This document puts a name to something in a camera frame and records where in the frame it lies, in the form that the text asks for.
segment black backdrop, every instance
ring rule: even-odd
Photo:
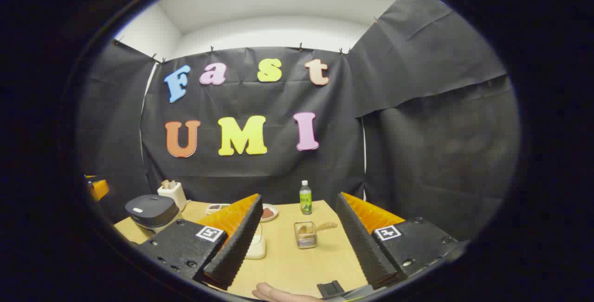
[[[125,61],[123,51],[135,56]],[[282,62],[278,82],[258,81],[258,64],[265,58]],[[305,68],[316,58],[329,67],[325,86],[314,85]],[[93,140],[81,147],[88,161],[83,166],[105,174],[115,186],[117,197],[102,200],[114,221],[125,218],[125,201],[156,193],[163,179],[182,182],[191,200],[227,203],[260,193],[273,204],[297,201],[300,181],[306,179],[314,200],[333,206],[338,192],[362,198],[365,188],[372,203],[404,218],[423,216],[467,239],[497,209],[515,167],[520,134],[510,80],[487,42],[438,0],[397,0],[347,55],[239,48],[158,64],[141,122],[153,63],[131,48],[111,45],[95,67],[111,82],[127,84],[106,86],[91,78],[100,88],[87,91],[102,94],[87,94],[81,106],[83,112],[107,106],[98,110],[106,110],[100,115],[109,124],[95,135],[85,133]],[[211,63],[227,65],[224,84],[200,84]],[[164,78],[184,65],[191,67],[187,92],[170,103]],[[297,112],[316,114],[317,150],[297,150]],[[240,127],[250,116],[265,116],[268,152],[219,156],[217,122],[227,116]],[[201,122],[197,150],[188,158],[173,157],[164,125],[182,123],[184,147],[188,120]],[[88,132],[93,126],[83,128]]]
[[[258,64],[278,58],[282,77],[260,82]],[[305,63],[320,59],[328,65],[329,83],[310,81]],[[225,82],[200,84],[206,65],[225,63]],[[189,65],[186,93],[169,102],[164,78]],[[156,190],[161,180],[182,182],[187,198],[196,201],[237,201],[253,193],[266,203],[295,203],[301,180],[308,180],[313,200],[334,205],[338,192],[362,196],[363,129],[354,118],[352,82],[344,55],[294,48],[239,48],[182,57],[159,65],[148,89],[142,114],[142,142],[148,177]],[[299,133],[293,115],[314,112],[314,134],[320,147],[297,150]],[[265,116],[266,154],[246,152],[219,156],[220,118],[235,118],[240,128],[251,116]],[[187,120],[199,120],[197,150],[188,158],[172,156],[165,145],[165,123],[177,121],[180,147],[187,145]]]

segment red food on plate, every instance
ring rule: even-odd
[[[264,213],[262,213],[262,218],[269,218],[272,217],[274,215],[273,211],[270,210],[270,208],[265,208],[264,209]]]

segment pink letter i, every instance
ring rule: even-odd
[[[299,144],[297,150],[314,150],[320,146],[314,139],[313,120],[316,117],[312,112],[297,113],[293,119],[297,120],[299,127]]]

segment bottle label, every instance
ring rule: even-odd
[[[311,193],[309,194],[299,194],[299,203],[301,204],[301,213],[303,214],[310,214],[311,213]]]

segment white wall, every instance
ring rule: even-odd
[[[171,59],[181,36],[161,6],[154,4],[130,21],[115,38],[148,56],[157,53],[155,59],[161,61],[163,57]]]
[[[369,27],[351,21],[322,17],[275,16],[227,21],[202,27],[180,39],[173,58],[243,47],[288,46],[338,52],[349,48]]]

